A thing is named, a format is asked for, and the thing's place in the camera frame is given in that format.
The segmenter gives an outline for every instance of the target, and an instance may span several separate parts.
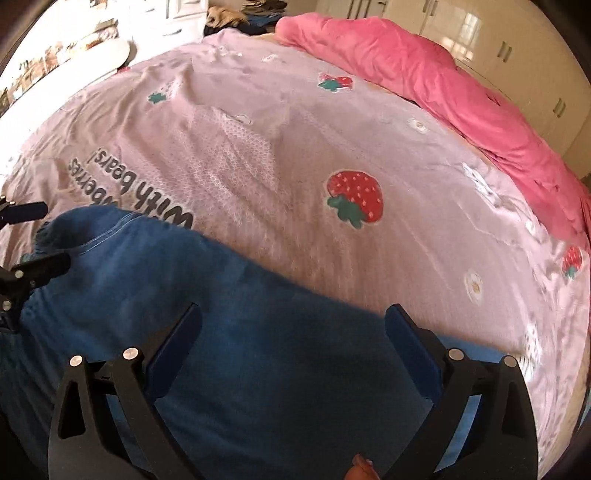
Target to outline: pink bed sheet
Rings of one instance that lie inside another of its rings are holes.
[[[285,17],[277,40],[416,102],[458,130],[513,179],[552,235],[588,253],[591,199],[518,108],[483,87],[440,45],[390,20]]]

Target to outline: wrinkled fabric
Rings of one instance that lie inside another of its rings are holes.
[[[0,334],[0,410],[44,472],[68,360],[112,359],[191,303],[202,311],[202,332],[156,405],[207,479],[341,479],[358,452],[384,472],[431,408],[385,336],[383,317],[297,287],[196,232],[87,207],[43,228],[33,258],[63,251],[69,272],[25,303],[20,334]],[[501,356],[443,342],[472,358]],[[132,460],[146,467],[114,406]],[[471,404],[444,465],[457,457],[475,410]]]
[[[548,231],[591,252],[589,191],[519,109],[456,67],[451,55],[390,20],[286,17],[275,35],[349,73],[417,102],[457,129],[513,179]]]
[[[81,91],[30,138],[3,194],[47,202],[48,219],[116,203],[317,294],[378,315],[396,297],[421,327],[514,354],[541,470],[552,461],[582,363],[589,256],[565,274],[572,245],[514,182],[399,96],[227,29]],[[5,265],[37,228],[0,232]]]

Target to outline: strawberry print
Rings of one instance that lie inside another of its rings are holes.
[[[574,245],[570,246],[562,258],[562,273],[572,280],[582,265],[581,249]]]
[[[329,90],[333,93],[343,88],[353,88],[353,80],[351,77],[333,77],[328,73],[321,73],[319,78],[319,87]]]
[[[338,217],[356,229],[362,227],[362,222],[377,222],[384,214],[384,198],[378,181],[362,171],[335,173],[326,188],[330,193],[328,206],[336,208]]]

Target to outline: drawer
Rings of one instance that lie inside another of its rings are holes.
[[[137,53],[131,61],[135,64],[187,43],[198,43],[203,39],[207,14],[194,15],[186,20],[166,21],[153,28],[134,32]]]
[[[207,11],[207,0],[168,0],[168,17],[173,20]]]

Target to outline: metal screw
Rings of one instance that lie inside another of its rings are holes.
[[[515,360],[515,358],[513,358],[511,355],[507,355],[503,361],[508,367],[515,368],[517,366],[517,360]]]
[[[75,355],[72,358],[70,358],[70,365],[73,367],[77,367],[82,363],[82,360],[83,358],[81,355]]]
[[[464,360],[464,352],[462,352],[459,348],[452,348],[447,354],[449,355],[449,358],[455,360],[456,362]]]
[[[126,360],[133,360],[135,357],[139,355],[139,350],[136,347],[128,348],[125,352],[123,352],[123,358]]]

